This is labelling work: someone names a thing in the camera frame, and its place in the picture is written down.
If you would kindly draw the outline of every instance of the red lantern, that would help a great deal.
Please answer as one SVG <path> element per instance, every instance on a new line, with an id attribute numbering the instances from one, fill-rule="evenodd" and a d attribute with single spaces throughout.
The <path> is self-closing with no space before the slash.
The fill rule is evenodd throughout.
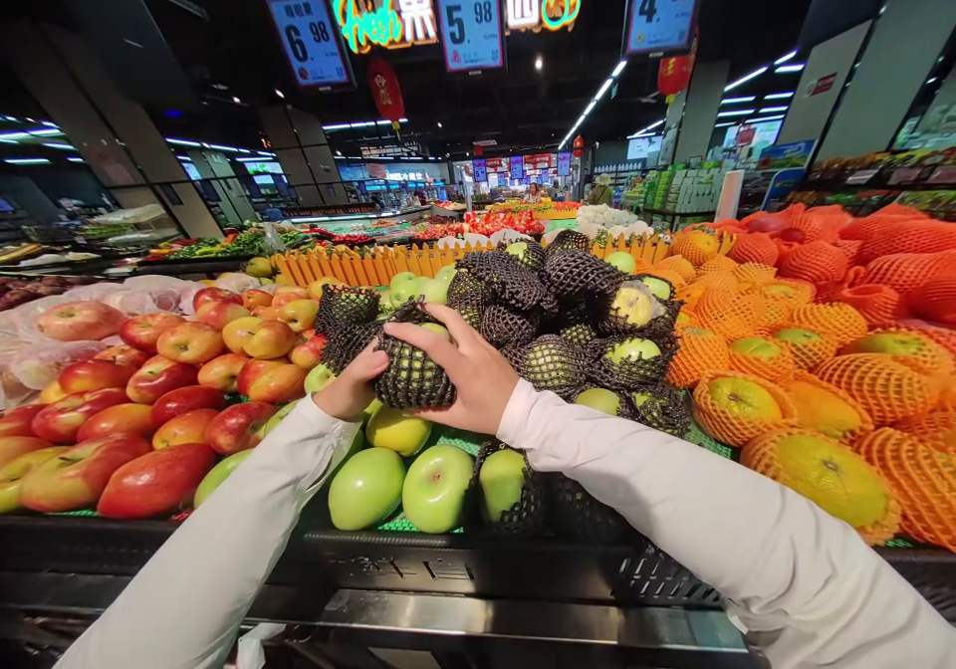
<path id="1" fill-rule="evenodd" d="M 371 60 L 368 63 L 368 86 L 375 97 L 378 113 L 391 121 L 391 127 L 398 133 L 398 120 L 405 116 L 405 102 L 391 64 L 381 57 Z"/>

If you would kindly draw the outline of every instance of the human hand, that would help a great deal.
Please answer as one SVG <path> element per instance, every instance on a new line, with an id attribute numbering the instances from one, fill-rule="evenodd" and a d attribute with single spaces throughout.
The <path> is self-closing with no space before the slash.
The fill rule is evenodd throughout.
<path id="1" fill-rule="evenodd" d="M 415 324 L 387 323 L 385 332 L 421 348 L 448 373 L 457 391 L 446 408 L 406 410 L 406 415 L 440 422 L 461 430 L 494 435 L 518 384 L 518 373 L 504 356 L 447 306 L 425 304 L 425 310 L 445 324 L 455 345 Z"/>
<path id="2" fill-rule="evenodd" d="M 388 367 L 388 354 L 384 350 L 375 350 L 377 345 L 376 338 L 346 366 L 339 377 L 312 396 L 312 401 L 320 410 L 346 422 L 361 420 L 361 412 L 375 397 L 375 391 L 368 382 Z"/>

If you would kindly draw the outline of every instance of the shopper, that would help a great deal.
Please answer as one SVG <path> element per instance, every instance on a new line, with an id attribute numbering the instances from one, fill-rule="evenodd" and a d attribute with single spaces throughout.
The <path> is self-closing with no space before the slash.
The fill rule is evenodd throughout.
<path id="1" fill-rule="evenodd" d="M 457 387 L 421 417 L 527 451 L 618 510 L 716 588 L 748 643 L 787 669 L 952 669 L 956 631 L 845 523 L 679 438 L 537 392 L 456 312 L 454 343 L 386 324 Z M 367 347 L 193 513 L 57 669 L 219 669 L 306 502 L 345 456 L 388 364 Z"/>

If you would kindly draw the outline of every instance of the white sleeve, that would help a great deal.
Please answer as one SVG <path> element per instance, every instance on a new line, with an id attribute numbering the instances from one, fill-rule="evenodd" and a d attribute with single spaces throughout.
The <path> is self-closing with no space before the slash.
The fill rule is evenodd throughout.
<path id="1" fill-rule="evenodd" d="M 956 630 L 849 525 L 783 485 L 525 380 L 498 437 L 717 589 L 774 669 L 956 667 Z"/>
<path id="2" fill-rule="evenodd" d="M 299 402 L 55 669 L 220 669 L 299 513 L 358 427 Z"/>

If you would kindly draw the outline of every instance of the price sign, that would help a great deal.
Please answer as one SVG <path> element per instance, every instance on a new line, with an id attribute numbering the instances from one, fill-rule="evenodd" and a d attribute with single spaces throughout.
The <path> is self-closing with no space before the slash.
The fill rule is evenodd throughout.
<path id="1" fill-rule="evenodd" d="M 627 54 L 688 49 L 700 0 L 630 0 Z"/>
<path id="2" fill-rule="evenodd" d="M 438 0 L 438 17 L 449 72 L 504 66 L 499 0 Z"/>
<path id="3" fill-rule="evenodd" d="M 351 85 L 352 70 L 327 0 L 266 0 L 301 87 Z"/>

